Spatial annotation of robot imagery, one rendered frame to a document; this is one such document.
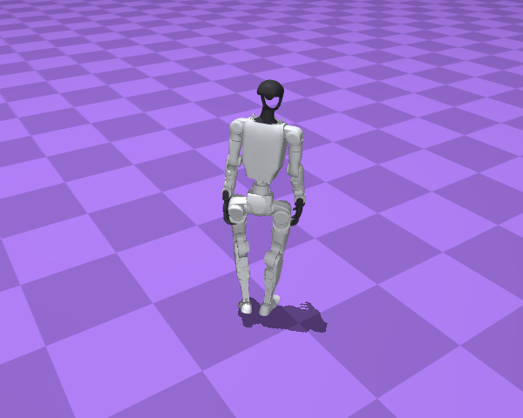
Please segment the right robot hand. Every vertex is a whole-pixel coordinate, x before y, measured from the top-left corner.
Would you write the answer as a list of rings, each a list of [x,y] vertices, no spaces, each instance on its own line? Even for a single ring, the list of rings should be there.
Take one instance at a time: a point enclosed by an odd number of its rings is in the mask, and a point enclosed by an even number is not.
[[[290,222],[290,225],[291,226],[294,226],[298,223],[299,221],[299,217],[301,216],[302,214],[302,207],[305,205],[305,202],[303,203],[303,199],[301,198],[298,198],[295,202],[295,208],[293,208],[293,210],[296,210],[296,213],[294,216],[291,216],[291,222]]]

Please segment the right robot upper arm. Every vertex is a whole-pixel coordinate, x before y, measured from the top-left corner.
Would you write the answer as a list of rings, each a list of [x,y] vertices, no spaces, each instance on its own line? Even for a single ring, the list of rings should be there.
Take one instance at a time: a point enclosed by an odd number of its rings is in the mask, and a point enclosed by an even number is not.
[[[302,129],[293,125],[285,125],[284,127],[285,139],[289,143],[289,164],[287,166],[287,174],[298,178],[300,163],[302,160]]]

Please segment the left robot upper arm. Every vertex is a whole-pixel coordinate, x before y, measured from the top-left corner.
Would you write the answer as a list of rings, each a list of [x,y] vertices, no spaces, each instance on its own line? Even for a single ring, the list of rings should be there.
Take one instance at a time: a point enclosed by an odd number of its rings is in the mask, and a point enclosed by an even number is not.
[[[243,126],[246,120],[246,118],[237,118],[229,126],[228,165],[233,167],[241,166],[242,156],[240,150],[242,145]]]

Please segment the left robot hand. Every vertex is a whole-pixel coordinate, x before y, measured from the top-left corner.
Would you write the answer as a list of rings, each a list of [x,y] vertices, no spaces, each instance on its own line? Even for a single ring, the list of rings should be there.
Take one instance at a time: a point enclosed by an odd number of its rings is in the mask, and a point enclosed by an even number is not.
[[[228,197],[228,191],[224,190],[223,191],[223,197],[222,197],[222,199],[224,200],[224,204],[223,204],[223,218],[224,218],[224,221],[227,224],[229,224],[229,225],[236,225],[235,223],[231,223],[230,220],[229,220],[228,203],[229,203],[230,198]]]

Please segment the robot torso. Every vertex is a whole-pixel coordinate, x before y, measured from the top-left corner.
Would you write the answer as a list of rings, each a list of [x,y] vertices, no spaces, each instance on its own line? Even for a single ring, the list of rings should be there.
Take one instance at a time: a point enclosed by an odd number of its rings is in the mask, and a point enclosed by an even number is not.
[[[260,116],[260,115],[259,115]],[[271,216],[274,193],[269,184],[281,170],[288,142],[283,118],[277,124],[267,125],[247,118],[242,133],[242,163],[248,178],[255,182],[248,190],[246,213],[255,216]]]

